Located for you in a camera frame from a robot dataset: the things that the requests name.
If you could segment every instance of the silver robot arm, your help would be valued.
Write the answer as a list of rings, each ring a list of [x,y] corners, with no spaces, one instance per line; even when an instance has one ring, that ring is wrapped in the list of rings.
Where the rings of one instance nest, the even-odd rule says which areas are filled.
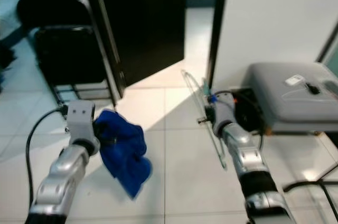
[[[85,175],[89,157],[100,149],[93,130],[94,107],[91,101],[70,102],[67,114],[71,135],[69,146],[60,153],[51,165],[48,176],[40,184],[26,224],[65,223],[76,188]]]
[[[295,224],[261,152],[250,133],[236,122],[232,95],[221,94],[217,99],[208,107],[208,111],[212,111],[209,120],[215,136],[228,147],[246,200],[249,220],[254,224]]]

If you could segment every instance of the black cable on floor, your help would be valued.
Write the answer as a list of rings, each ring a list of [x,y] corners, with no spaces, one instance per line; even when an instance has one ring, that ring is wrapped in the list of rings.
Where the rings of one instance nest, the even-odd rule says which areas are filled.
[[[232,95],[238,96],[255,109],[257,116],[259,118],[259,123],[260,123],[260,133],[259,133],[260,139],[259,139],[258,149],[260,151],[262,151],[263,145],[264,145],[264,122],[263,122],[262,118],[260,117],[260,111],[257,108],[257,106],[255,105],[255,103],[253,101],[251,101],[245,95],[238,93],[238,92],[232,92],[230,90],[222,90],[222,91],[217,91],[217,92],[214,93],[215,96],[217,96],[219,94],[232,94]]]
[[[42,120],[44,120],[46,117],[48,117],[50,114],[53,114],[55,112],[60,112],[63,115],[67,114],[68,106],[63,105],[59,108],[53,109],[46,114],[44,114],[33,126],[31,132],[28,135],[27,141],[26,141],[26,166],[27,166],[27,174],[28,174],[28,183],[29,183],[29,191],[30,191],[30,201],[29,201],[29,206],[32,206],[33,199],[34,199],[34,188],[33,188],[33,178],[32,178],[32,170],[31,170],[31,160],[30,160],[30,145],[31,145],[31,140],[32,136],[34,134],[34,131],[38,127],[38,125],[41,123]]]

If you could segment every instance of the white label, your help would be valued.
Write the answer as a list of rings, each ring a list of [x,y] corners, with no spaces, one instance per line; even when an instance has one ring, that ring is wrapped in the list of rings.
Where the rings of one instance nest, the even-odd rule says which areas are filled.
[[[293,75],[292,77],[288,78],[285,83],[287,83],[289,86],[294,86],[300,82],[304,81],[304,77],[300,76],[298,74]]]

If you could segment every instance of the open door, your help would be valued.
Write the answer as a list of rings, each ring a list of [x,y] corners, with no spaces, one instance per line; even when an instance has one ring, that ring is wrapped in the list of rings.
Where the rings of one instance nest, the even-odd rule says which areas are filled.
[[[185,0],[98,1],[104,4],[119,76],[127,86],[184,58]]]

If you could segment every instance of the blue cloth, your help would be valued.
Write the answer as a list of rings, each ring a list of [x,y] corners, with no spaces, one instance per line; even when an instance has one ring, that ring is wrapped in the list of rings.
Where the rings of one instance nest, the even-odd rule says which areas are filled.
[[[100,128],[97,137],[104,165],[129,196],[135,198],[152,171],[150,161],[143,157],[147,146],[142,128],[111,110],[104,110],[95,126]]]

